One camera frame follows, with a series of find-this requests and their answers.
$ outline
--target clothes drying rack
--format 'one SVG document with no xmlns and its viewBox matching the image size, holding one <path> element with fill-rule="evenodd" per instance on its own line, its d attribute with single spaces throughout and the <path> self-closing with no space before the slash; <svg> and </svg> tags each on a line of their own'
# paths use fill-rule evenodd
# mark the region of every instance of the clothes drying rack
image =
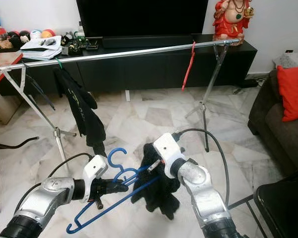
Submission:
<svg viewBox="0 0 298 238">
<path fill-rule="evenodd" d="M 217 60 L 217 65 L 215 67 L 215 70 L 213 72 L 212 78 L 209 82 L 207 91 L 203 97 L 202 103 L 200 106 L 196 107 L 194 110 L 192 110 L 186 117 L 190 116 L 192 113 L 197 112 L 198 110 L 202 110 L 203 113 L 203 124 L 204 124 L 204 129 L 207 130 L 206 128 L 206 118 L 205 118 L 205 110 L 206 106 L 205 103 L 207 101 L 207 98 L 212 90 L 212 87 L 214 85 L 214 82 L 219 74 L 221 65 L 224 61 L 224 58 L 227 53 L 228 47 L 232 43 L 237 43 L 239 42 L 238 39 L 231 39 L 231 40 L 222 40 L 222 41 L 213 41 L 213 42 L 202 42 L 202 43 L 196 43 L 195 48 L 201 48 L 201 47 L 208 47 L 208 46 L 213 46 L 214 48 L 214 53 L 215 57 Z M 221 55 L 218 52 L 217 46 L 218 45 L 223 45 L 224 50 L 221 53 Z M 7 80 L 11 83 L 11 85 L 17 90 L 17 92 L 24 98 L 24 100 L 29 104 L 29 106 L 35 111 L 35 113 L 42 119 L 44 120 L 47 125 L 52 129 L 53 135 L 56 139 L 56 143 L 58 145 L 61 158 L 63 161 L 66 160 L 65 157 L 65 152 L 64 148 L 62 145 L 61 141 L 61 135 L 68 135 L 68 136 L 76 136 L 76 133 L 72 132 L 67 132 L 59 129 L 57 126 L 54 126 L 52 122 L 47 118 L 47 116 L 40 110 L 38 105 L 35 103 L 33 99 L 28 97 L 24 93 L 24 86 L 25 86 L 25 73 L 26 73 L 26 68 L 27 67 L 40 67 L 40 66 L 47 66 L 47 65 L 54 65 L 54 64 L 59 64 L 59 63 L 68 63 L 68 62 L 79 62 L 79 61 L 91 61 L 91 60 L 103 60 L 103 59 L 112 59 L 112 58 L 122 58 L 122 57 L 131 57 L 131 56 L 140 56 L 140 55 L 148 55 L 148 54 L 155 54 L 155 53 L 163 53 L 163 52 L 171 52 L 171 51 L 179 51 L 179 50 L 186 50 L 186 49 L 191 49 L 193 44 L 188 44 L 188 45 L 180 45 L 180 46 L 170 46 L 170 47 L 162 47 L 162 48 L 154 48 L 154 49 L 146 49 L 146 50 L 137 50 L 137 51 L 127 51 L 127 52 L 120 52 L 120 53 L 111 53 L 111 54 L 102 54 L 102 55 L 94 55 L 94 56 L 82 56 L 82 57 L 73 57 L 73 58 L 67 58 L 67 59 L 52 59 L 52 60 L 47 60 L 47 61 L 38 61 L 38 62 L 30 62 L 30 63 L 25 63 L 25 64 L 14 64 L 14 65 L 5 65 L 5 66 L 0 66 L 0 72 L 2 72 Z M 14 69 L 21 69 L 21 82 L 20 86 L 12 79 L 10 74 L 8 73 L 9 71 L 12 71 Z M 129 90 L 125 90 L 126 92 L 126 99 L 127 101 L 130 100 L 130 95 L 129 95 Z M 205 134 L 205 148 L 206 151 L 209 151 L 209 145 L 208 145 L 208 138 L 207 135 Z"/>
</svg>

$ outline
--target stack of papers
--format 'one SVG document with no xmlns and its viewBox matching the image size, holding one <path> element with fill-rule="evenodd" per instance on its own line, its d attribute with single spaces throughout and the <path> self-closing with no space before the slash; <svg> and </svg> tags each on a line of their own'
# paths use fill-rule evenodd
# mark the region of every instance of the stack of papers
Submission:
<svg viewBox="0 0 298 238">
<path fill-rule="evenodd" d="M 46 43 L 51 40 L 55 40 L 55 43 L 48 46 Z M 49 60 L 62 51 L 61 36 L 30 40 L 21 47 L 21 50 L 23 58 L 32 60 Z"/>
</svg>

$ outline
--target wooden table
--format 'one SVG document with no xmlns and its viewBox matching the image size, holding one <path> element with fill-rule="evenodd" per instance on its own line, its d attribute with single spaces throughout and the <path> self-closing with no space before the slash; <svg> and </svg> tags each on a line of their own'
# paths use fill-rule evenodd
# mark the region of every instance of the wooden table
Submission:
<svg viewBox="0 0 298 238">
<path fill-rule="evenodd" d="M 0 53 L 0 66 L 11 65 L 17 63 L 22 58 L 22 52 Z M 0 72 L 0 81 L 4 78 L 4 75 Z M 3 124 L 7 124 L 21 101 L 16 96 L 3 97 L 0 94 L 0 121 Z"/>
</svg>

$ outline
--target black garment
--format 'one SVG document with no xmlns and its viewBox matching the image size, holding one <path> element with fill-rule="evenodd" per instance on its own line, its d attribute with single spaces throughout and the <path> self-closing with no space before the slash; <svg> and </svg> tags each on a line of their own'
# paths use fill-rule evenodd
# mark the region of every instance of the black garment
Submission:
<svg viewBox="0 0 298 238">
<path fill-rule="evenodd" d="M 94 144 L 93 145 L 93 151 L 94 151 L 95 155 L 102 155 L 102 156 L 107 158 L 107 155 L 105 153 L 105 146 L 104 146 L 103 142 L 98 143 L 98 144 Z"/>
<path fill-rule="evenodd" d="M 141 167 L 152 165 L 158 159 L 161 159 L 161 157 L 154 149 L 152 143 L 146 144 L 144 146 L 144 158 L 141 162 Z M 165 214 L 170 220 L 173 220 L 173 214 L 179 208 L 180 202 L 171 193 L 178 190 L 180 182 L 176 178 L 171 179 L 165 175 L 163 163 L 160 163 L 151 173 L 147 170 L 140 172 L 139 180 L 136 181 L 134 185 L 134 191 L 156 176 L 160 176 L 160 179 L 132 196 L 131 202 L 135 203 L 140 198 L 144 197 L 148 211 L 153 212 L 159 207 L 162 214 Z"/>
<path fill-rule="evenodd" d="M 56 86 L 60 97 L 65 94 L 76 120 L 80 135 L 86 135 L 87 146 L 103 148 L 103 141 L 106 138 L 104 125 L 98 116 L 91 110 L 97 109 L 97 104 L 93 97 L 70 76 L 65 69 L 54 68 Z"/>
</svg>

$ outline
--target television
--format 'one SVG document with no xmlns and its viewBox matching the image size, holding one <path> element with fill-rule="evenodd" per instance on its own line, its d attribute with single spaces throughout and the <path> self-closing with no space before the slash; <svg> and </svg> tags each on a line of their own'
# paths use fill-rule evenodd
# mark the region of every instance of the television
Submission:
<svg viewBox="0 0 298 238">
<path fill-rule="evenodd" d="M 208 0 L 76 0 L 87 38 L 145 38 L 202 33 Z"/>
</svg>

